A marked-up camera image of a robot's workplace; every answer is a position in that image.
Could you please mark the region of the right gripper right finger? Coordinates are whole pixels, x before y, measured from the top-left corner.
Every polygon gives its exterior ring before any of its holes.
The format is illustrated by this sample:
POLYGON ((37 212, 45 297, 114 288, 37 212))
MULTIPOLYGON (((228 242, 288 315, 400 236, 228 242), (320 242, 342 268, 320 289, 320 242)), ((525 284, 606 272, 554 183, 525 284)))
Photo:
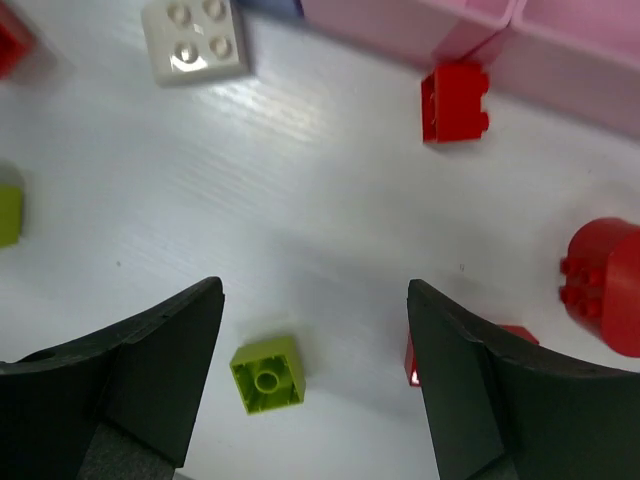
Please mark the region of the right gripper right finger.
POLYGON ((429 285, 408 320, 443 479, 635 479, 639 376, 518 337, 429 285))

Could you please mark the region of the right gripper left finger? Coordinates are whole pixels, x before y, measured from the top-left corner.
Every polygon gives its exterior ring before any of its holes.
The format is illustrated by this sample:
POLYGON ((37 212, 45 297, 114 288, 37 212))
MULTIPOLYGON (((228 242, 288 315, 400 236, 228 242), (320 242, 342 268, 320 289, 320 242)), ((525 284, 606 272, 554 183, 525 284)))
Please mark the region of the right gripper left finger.
POLYGON ((170 479, 187 456, 224 306, 208 277, 1 366, 5 479, 170 479))

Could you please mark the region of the green lego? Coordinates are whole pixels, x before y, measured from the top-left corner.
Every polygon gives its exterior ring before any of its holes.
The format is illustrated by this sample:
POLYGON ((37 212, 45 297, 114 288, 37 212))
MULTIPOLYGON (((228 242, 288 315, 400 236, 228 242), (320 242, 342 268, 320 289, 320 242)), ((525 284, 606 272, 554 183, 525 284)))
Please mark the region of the green lego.
POLYGON ((23 192, 13 185, 0 188, 0 247, 19 242, 22 228, 23 192))
POLYGON ((230 369, 248 415, 304 401, 304 367, 293 336, 239 347, 230 361, 230 369))

